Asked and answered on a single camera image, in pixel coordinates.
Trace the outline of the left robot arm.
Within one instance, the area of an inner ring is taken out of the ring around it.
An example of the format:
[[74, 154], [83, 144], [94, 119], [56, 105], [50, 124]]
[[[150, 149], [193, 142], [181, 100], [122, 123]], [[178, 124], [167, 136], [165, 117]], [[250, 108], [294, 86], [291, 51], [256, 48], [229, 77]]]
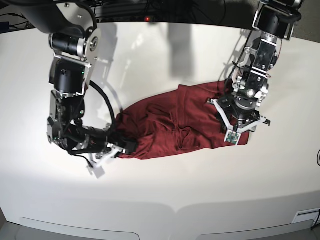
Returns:
[[252, 31], [259, 37], [247, 41], [224, 81], [222, 96], [207, 103], [217, 110], [217, 118], [225, 132], [224, 141], [238, 145], [241, 136], [255, 132], [271, 121], [258, 111], [269, 93], [268, 72], [280, 57], [278, 43], [289, 41], [295, 23], [302, 19], [302, 0], [261, 0], [255, 12]]

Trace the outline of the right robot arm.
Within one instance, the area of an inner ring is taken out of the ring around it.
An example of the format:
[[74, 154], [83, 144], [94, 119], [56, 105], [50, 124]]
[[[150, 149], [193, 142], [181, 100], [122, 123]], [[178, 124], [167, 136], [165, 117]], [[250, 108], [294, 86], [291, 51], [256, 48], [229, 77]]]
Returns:
[[[8, 4], [19, 8], [35, 28], [48, 34], [53, 50], [48, 141], [71, 156], [84, 158], [89, 173], [101, 178], [106, 161], [133, 153], [138, 143], [117, 131], [111, 102], [91, 79], [102, 36], [92, 8], [82, 0], [10, 0]], [[110, 113], [111, 122], [102, 129], [83, 124], [89, 88], [102, 96]]]

